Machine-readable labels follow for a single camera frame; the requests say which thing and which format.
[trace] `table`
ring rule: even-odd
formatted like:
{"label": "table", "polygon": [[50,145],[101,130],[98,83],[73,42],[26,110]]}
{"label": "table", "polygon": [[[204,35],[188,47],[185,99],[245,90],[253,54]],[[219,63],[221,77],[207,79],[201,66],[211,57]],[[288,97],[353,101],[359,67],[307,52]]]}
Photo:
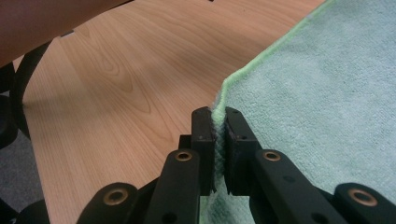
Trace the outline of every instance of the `table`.
{"label": "table", "polygon": [[136,0],[57,37],[24,97],[51,223],[160,174],[191,111],[322,0]]}

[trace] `towel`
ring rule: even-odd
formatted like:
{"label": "towel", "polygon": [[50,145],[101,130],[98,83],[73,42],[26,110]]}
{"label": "towel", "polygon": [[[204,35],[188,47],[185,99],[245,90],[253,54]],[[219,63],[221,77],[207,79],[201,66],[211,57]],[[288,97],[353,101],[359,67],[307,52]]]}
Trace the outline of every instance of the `towel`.
{"label": "towel", "polygon": [[356,182],[396,203],[396,2],[328,0],[226,78],[213,107],[218,192],[203,223],[254,223],[223,181],[225,106],[313,185]]}

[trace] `wooden tabletop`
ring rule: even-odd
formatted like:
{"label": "wooden tabletop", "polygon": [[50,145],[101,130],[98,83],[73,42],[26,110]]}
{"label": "wooden tabletop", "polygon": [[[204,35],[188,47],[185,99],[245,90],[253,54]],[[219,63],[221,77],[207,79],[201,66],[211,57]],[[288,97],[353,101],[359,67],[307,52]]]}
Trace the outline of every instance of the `wooden tabletop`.
{"label": "wooden tabletop", "polygon": [[56,38],[24,97],[51,223],[160,174],[191,111],[322,0],[136,0]]}

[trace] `metal rivet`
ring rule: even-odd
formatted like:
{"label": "metal rivet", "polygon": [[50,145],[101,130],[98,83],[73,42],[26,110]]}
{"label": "metal rivet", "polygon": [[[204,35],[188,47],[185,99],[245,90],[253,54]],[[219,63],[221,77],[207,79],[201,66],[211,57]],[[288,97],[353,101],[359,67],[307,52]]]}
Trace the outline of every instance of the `metal rivet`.
{"label": "metal rivet", "polygon": [[374,207],[378,204],[378,201],[373,195],[362,189],[350,189],[347,193],[349,197],[357,203],[370,207]]}
{"label": "metal rivet", "polygon": [[128,198],[128,190],[123,188],[112,189],[106,193],[103,202],[107,205],[117,205],[123,203]]}
{"label": "metal rivet", "polygon": [[274,151],[264,152],[263,156],[268,161],[280,161],[280,155]]}
{"label": "metal rivet", "polygon": [[187,151],[181,151],[176,154],[176,159],[178,161],[189,161],[191,160],[191,158],[192,158],[191,153]]}

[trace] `gray carpet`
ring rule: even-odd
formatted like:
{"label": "gray carpet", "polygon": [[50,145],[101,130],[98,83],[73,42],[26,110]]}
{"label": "gray carpet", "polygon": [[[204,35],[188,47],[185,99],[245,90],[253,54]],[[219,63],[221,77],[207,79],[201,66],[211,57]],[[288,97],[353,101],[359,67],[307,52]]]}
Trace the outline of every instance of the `gray carpet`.
{"label": "gray carpet", "polygon": [[21,132],[0,149],[0,198],[18,212],[44,198],[32,144]]}

